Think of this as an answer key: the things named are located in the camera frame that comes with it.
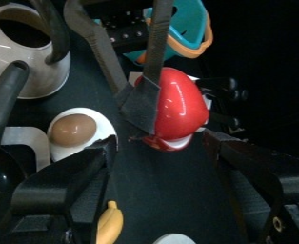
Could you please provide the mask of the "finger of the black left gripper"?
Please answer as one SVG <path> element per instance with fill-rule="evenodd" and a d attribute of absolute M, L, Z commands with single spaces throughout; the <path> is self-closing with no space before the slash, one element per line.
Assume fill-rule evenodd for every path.
<path fill-rule="evenodd" d="M 130 124 L 131 134 L 153 134 L 159 94 L 159 75 L 174 0 L 153 0 L 149 25 L 149 41 L 142 78 L 133 87 L 121 107 L 123 119 Z"/>
<path fill-rule="evenodd" d="M 130 84 L 126 82 L 107 33 L 85 13 L 81 0 L 66 0 L 63 17 L 69 28 L 89 43 L 111 92 L 117 97 L 126 97 L 130 93 Z"/>

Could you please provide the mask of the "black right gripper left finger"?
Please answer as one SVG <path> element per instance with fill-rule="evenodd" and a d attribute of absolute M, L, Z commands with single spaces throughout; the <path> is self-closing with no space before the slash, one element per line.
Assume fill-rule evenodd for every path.
<path fill-rule="evenodd" d="M 11 244 L 94 244 L 115 153 L 117 137 L 110 135 L 19 183 Z"/>

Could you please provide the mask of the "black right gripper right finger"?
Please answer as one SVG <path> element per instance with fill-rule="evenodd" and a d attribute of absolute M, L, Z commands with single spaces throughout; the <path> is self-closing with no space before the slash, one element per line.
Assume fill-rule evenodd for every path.
<path fill-rule="evenodd" d="M 203 148 L 245 243 L 299 244 L 299 158 L 210 130 Z"/>

